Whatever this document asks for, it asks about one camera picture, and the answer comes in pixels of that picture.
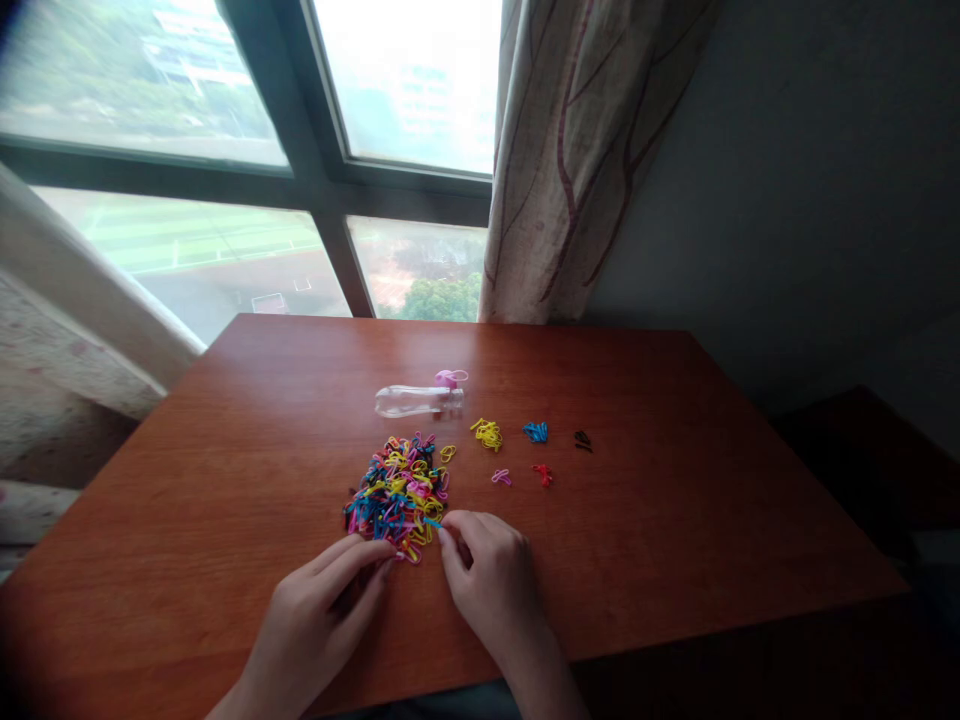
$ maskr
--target pile of rubber bands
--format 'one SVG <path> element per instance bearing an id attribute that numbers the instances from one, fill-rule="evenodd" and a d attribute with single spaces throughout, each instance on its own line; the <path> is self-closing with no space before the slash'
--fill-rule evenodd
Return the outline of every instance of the pile of rubber bands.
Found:
<path id="1" fill-rule="evenodd" d="M 432 542 L 433 528 L 440 527 L 450 486 L 446 467 L 433 466 L 434 438 L 424 440 L 417 431 L 413 440 L 387 440 L 370 461 L 360 489 L 343 508 L 348 533 L 387 540 L 398 556 L 414 565 L 421 558 L 417 546 Z"/>

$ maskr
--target wooden table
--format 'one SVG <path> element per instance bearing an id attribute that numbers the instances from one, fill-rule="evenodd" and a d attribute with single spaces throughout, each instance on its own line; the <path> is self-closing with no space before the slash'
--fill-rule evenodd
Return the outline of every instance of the wooden table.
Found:
<path id="1" fill-rule="evenodd" d="M 462 417 L 373 412 L 380 387 L 457 368 Z M 473 439 L 479 417 L 503 429 L 499 454 Z M 549 424 L 546 445 L 522 434 L 531 421 Z M 418 429 L 459 448 L 451 507 L 531 538 L 572 660 L 905 590 L 688 334 L 241 315 L 3 587 L 38 709 L 202 716 L 277 581 L 343 534 L 368 456 Z M 512 488 L 490 482 L 499 468 Z M 316 708 L 496 675 L 431 546 L 392 575 L 381 622 Z"/>

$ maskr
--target pink bottle cap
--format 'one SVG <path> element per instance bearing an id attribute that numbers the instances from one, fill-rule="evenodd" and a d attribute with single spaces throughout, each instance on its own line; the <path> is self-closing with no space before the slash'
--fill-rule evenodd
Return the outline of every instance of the pink bottle cap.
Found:
<path id="1" fill-rule="evenodd" d="M 470 376 L 466 370 L 441 370 L 433 380 L 437 387 L 448 387 L 451 390 L 457 389 L 457 383 L 469 380 Z"/>

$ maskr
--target right hand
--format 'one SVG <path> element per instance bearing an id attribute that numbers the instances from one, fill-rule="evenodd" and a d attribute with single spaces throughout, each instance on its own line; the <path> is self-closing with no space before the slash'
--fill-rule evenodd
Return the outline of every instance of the right hand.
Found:
<path id="1" fill-rule="evenodd" d="M 440 530 L 443 569 L 457 610 L 501 664 L 547 621 L 537 599 L 530 541 L 489 513 L 453 510 Z M 448 532 L 455 530 L 459 540 Z"/>

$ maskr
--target plastic bottle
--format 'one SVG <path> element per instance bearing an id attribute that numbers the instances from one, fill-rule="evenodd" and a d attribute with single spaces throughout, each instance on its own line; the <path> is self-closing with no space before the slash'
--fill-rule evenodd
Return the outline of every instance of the plastic bottle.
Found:
<path id="1" fill-rule="evenodd" d="M 463 390 L 448 387 L 415 388 L 391 385 L 377 392 L 375 409 L 383 417 L 447 412 L 463 408 Z"/>

